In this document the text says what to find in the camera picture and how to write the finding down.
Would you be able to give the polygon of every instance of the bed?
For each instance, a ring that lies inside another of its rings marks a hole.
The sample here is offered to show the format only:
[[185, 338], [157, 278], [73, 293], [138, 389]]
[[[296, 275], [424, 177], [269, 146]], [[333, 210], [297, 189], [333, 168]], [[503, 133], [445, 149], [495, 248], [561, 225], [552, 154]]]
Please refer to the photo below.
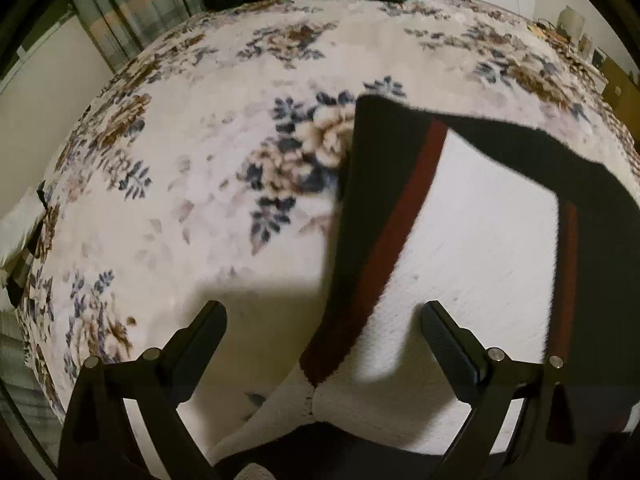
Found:
[[529, 25], [475, 0], [268, 0], [193, 16], [146, 48], [44, 177], [18, 314], [26, 363], [59, 419], [89, 355], [161, 348], [216, 299], [227, 333], [178, 412], [219, 458], [320, 323], [361, 94], [539, 129], [640, 204], [628, 130], [580, 63]]

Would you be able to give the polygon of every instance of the bedsheet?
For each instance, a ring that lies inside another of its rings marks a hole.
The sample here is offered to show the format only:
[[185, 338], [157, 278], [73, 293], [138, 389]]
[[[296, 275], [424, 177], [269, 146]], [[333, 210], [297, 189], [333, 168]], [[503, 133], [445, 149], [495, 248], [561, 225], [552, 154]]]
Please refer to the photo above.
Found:
[[539, 128], [640, 203], [628, 130], [528, 25], [475, 0], [268, 0], [193, 16], [146, 48], [45, 176], [19, 316], [60, 420], [84, 359], [162, 347], [210, 299], [228, 330], [178, 412], [204, 452], [253, 415], [321, 319], [364, 92]]

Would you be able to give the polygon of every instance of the silver bolt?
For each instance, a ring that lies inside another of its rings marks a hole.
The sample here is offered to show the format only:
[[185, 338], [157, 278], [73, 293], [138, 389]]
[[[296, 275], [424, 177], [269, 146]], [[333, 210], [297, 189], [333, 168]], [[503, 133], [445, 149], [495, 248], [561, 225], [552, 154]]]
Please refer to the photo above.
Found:
[[100, 359], [98, 359], [95, 355], [91, 355], [84, 360], [83, 365], [85, 368], [95, 368], [97, 367], [99, 362], [100, 362]]
[[493, 361], [500, 362], [504, 359], [504, 352], [499, 348], [489, 348], [489, 351], [487, 353]]
[[549, 364], [552, 365], [553, 368], [562, 368], [564, 361], [562, 361], [562, 358], [558, 357], [557, 355], [552, 355], [549, 358]]
[[144, 352], [142, 352], [142, 358], [145, 361], [154, 361], [159, 357], [160, 357], [159, 348], [147, 348]]

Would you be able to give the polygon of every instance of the dark red trim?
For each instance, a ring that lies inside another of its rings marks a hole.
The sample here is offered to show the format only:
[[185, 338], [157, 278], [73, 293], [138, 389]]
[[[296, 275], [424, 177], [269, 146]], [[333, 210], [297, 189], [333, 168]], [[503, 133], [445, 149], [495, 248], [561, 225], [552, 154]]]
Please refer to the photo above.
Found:
[[313, 386], [337, 370], [378, 303], [433, 182], [447, 129], [442, 122], [431, 123], [414, 170], [369, 253], [352, 297], [346, 298], [338, 316], [323, 321], [302, 354], [300, 367]]
[[558, 206], [558, 256], [546, 338], [547, 355], [557, 355], [565, 362], [574, 325], [575, 295], [578, 277], [578, 210], [571, 202]]

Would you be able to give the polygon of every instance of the floral bedsheet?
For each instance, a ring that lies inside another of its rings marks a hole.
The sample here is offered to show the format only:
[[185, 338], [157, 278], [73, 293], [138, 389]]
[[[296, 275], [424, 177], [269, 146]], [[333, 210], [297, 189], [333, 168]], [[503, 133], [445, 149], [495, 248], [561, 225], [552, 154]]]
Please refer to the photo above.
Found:
[[504, 10], [270, 0], [194, 16], [114, 77], [45, 176], [19, 317], [61, 420], [90, 354], [162, 347], [210, 299], [228, 331], [179, 412], [205, 452], [252, 416], [321, 318], [363, 92], [540, 128], [640, 203], [626, 128], [579, 67]]

